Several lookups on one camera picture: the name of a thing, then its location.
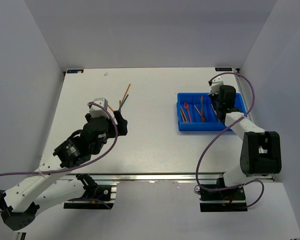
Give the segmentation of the red plastic fork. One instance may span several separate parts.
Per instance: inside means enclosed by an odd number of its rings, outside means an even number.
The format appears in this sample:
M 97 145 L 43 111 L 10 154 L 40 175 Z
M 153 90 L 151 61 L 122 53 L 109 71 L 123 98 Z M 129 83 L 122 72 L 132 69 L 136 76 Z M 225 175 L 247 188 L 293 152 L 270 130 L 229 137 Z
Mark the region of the red plastic fork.
M 188 118 L 189 118 L 189 122 L 191 123 L 192 122 L 192 118 L 191 118 L 191 114 L 190 114 L 190 110 L 189 110 L 189 104 L 188 102 L 184 102 L 184 108 L 186 109 L 187 111 L 187 115 L 188 115 Z

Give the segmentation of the blue chopstick slanted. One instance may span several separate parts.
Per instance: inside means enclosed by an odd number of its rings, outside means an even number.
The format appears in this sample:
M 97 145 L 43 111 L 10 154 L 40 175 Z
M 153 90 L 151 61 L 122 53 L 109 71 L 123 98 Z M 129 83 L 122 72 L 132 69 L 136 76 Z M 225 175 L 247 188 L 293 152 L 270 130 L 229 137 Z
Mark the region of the blue chopstick slanted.
M 129 96 L 129 94 L 127 94 L 127 96 L 126 96 L 126 98 L 125 98 L 124 101 L 121 100 L 121 108 L 122 108 L 122 106 L 124 105 L 125 101 L 127 100 L 128 96 Z

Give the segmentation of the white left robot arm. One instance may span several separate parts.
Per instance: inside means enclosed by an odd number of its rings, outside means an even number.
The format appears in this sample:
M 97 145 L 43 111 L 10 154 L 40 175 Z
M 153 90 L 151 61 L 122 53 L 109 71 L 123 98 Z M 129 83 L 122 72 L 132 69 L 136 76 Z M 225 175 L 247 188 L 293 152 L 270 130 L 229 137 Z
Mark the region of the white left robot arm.
M 54 149 L 52 161 L 46 161 L 14 187 L 0 190 L 0 216 L 13 231 L 30 225 L 43 211 L 66 201 L 95 201 L 103 193 L 88 173 L 77 174 L 61 186 L 52 185 L 73 169 L 86 166 L 100 153 L 108 139 L 128 134 L 128 122 L 116 110 L 109 117 L 103 111 L 85 115 L 86 124 L 74 131 Z

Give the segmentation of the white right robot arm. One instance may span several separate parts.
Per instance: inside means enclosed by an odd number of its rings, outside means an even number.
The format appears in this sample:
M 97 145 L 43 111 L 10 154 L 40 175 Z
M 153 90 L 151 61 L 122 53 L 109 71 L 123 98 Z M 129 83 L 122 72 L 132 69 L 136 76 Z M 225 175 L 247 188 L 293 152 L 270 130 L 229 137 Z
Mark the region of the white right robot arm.
M 216 195 L 226 200 L 234 193 L 236 185 L 243 185 L 254 177 L 278 174 L 282 170 L 280 135 L 258 127 L 237 107 L 236 89 L 218 83 L 209 94 L 217 119 L 229 127 L 241 140 L 239 163 L 222 174 L 222 183 L 215 188 Z

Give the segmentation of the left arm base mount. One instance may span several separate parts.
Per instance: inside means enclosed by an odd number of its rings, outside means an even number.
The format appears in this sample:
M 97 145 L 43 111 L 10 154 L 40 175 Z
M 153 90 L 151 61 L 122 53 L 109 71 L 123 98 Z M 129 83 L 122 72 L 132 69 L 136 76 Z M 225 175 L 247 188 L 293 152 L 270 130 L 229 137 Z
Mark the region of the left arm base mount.
M 83 195 L 64 203 L 64 209 L 72 210 L 111 210 L 116 199 L 116 186 L 110 183 L 97 183 L 89 174 L 77 174 L 76 180 L 83 184 Z

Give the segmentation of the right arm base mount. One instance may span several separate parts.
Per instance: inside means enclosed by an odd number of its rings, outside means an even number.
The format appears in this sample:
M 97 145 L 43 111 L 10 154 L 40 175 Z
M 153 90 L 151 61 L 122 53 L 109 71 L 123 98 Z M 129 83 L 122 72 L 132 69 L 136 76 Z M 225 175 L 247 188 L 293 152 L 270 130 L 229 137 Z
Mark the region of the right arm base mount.
M 202 213 L 247 212 L 246 195 L 242 188 L 209 192 L 198 185 L 194 192 L 199 194 Z

